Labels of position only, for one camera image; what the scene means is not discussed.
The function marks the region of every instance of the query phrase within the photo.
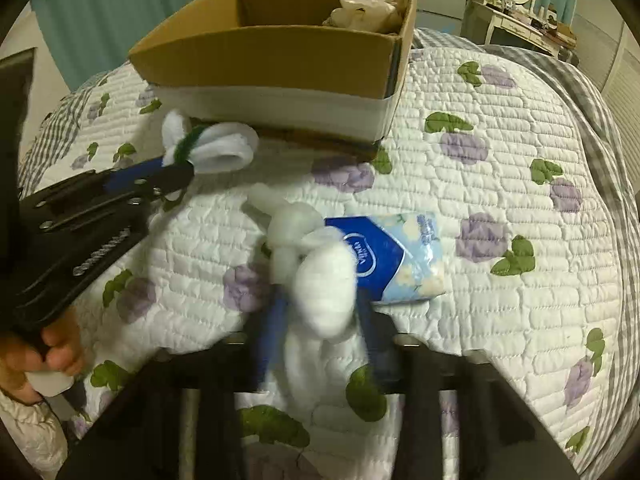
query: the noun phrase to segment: human hand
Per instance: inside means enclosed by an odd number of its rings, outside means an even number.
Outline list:
[[[73,307],[40,332],[43,342],[51,348],[46,359],[18,336],[0,336],[0,389],[24,404],[34,404],[42,397],[29,384],[25,372],[58,370],[68,376],[82,371],[84,357],[80,345],[80,330]]]

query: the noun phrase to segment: white crumpled item in box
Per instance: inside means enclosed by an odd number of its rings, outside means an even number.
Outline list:
[[[382,34],[398,32],[408,1],[340,0],[342,7],[334,9],[323,25]]]

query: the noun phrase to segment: quilted bedspread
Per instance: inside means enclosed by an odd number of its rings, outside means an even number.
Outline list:
[[[264,182],[324,216],[433,212],[446,293],[383,310],[439,351],[486,349],[584,470],[599,408],[612,394],[622,278],[612,218],[574,116],[514,62],[460,48],[420,52],[371,163],[264,140],[245,170],[196,177],[179,206],[153,216],[150,236],[82,294],[76,309],[92,359],[84,381],[89,420],[158,347],[204,348],[259,307],[264,232],[243,204],[249,186]],[[161,155],[166,111],[131,65],[110,73],[40,187]],[[323,358],[329,381],[311,410],[291,398],[279,364],[263,392],[239,396],[250,478],[389,477],[399,399],[370,385],[358,333]],[[453,478],[458,427],[450,392],[442,411]],[[85,419],[78,425],[84,430]]]

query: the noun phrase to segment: blue tissue package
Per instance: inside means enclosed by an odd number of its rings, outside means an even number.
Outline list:
[[[326,218],[358,259],[358,286],[380,303],[428,300],[444,293],[442,247],[431,214]]]

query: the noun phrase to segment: cardboard box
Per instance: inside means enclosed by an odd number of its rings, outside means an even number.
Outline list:
[[[386,135],[413,40],[323,27],[339,0],[194,0],[129,52],[163,105],[201,119],[376,141]]]

